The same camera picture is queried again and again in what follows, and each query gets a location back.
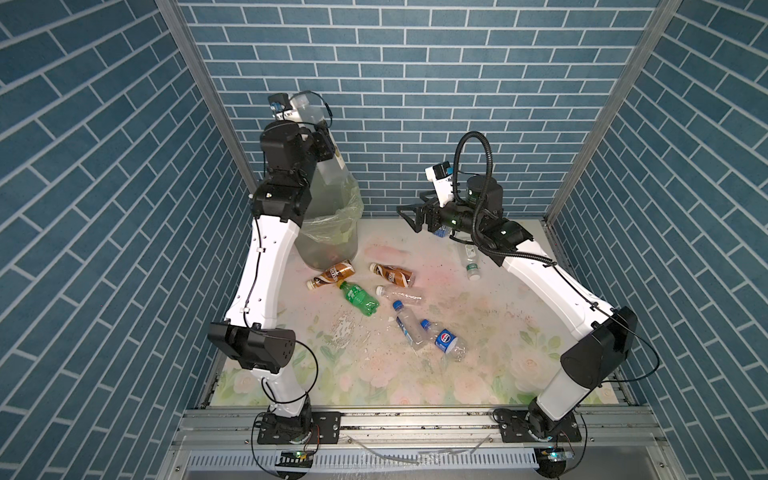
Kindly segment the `brown Nescafe coffee bottle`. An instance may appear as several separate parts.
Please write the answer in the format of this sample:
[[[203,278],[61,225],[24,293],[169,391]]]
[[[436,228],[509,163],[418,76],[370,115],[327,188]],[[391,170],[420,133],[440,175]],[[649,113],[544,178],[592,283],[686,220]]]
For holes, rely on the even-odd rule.
[[[386,281],[402,288],[410,288],[413,284],[415,275],[412,271],[399,266],[384,265],[372,262],[369,270],[385,279]]]

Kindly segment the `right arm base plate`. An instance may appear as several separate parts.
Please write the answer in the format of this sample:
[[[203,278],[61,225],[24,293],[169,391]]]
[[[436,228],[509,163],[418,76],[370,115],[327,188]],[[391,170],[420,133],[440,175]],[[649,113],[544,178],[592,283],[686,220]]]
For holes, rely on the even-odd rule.
[[[552,420],[541,411],[511,410],[496,408],[491,418],[498,424],[504,443],[538,442],[550,443],[555,440],[582,440],[582,432],[571,411],[560,420]]]

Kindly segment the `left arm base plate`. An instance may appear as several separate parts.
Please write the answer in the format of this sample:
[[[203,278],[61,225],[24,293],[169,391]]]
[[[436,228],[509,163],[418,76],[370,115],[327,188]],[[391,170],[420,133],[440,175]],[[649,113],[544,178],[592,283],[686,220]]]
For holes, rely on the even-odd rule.
[[[342,414],[339,411],[302,411],[296,417],[265,412],[255,422],[254,438],[259,445],[337,444]]]

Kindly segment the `square clear tea bottle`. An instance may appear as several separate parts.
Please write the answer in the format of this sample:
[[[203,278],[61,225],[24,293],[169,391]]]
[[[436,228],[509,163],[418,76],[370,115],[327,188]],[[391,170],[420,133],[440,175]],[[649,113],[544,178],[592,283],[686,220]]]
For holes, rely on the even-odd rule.
[[[290,109],[284,114],[286,120],[307,128],[314,125],[330,127],[330,117],[322,99],[314,93],[306,92],[291,96]]]

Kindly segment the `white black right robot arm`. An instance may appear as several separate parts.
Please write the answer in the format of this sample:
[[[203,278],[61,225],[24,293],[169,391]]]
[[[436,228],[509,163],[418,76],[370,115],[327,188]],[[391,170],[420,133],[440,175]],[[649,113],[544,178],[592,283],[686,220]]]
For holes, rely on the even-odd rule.
[[[629,356],[637,317],[601,300],[546,256],[533,235],[505,218],[503,189],[489,175],[474,175],[460,196],[454,181],[435,181],[432,192],[397,213],[414,232],[441,227],[466,233],[471,244],[536,293],[568,329],[575,344],[560,357],[560,369],[529,404],[531,437],[544,441],[572,424],[575,407]]]

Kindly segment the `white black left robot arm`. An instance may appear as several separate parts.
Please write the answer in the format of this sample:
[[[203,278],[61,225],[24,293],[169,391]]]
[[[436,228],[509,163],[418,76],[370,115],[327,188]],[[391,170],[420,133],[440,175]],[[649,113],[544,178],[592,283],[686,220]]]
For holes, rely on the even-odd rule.
[[[290,120],[269,124],[260,147],[266,174],[252,198],[247,260],[233,303],[211,323],[208,339],[264,387],[270,410],[259,425],[267,441],[298,442],[312,427],[311,402],[291,365],[296,334],[277,325],[278,297],[316,167],[336,149],[326,122]]]

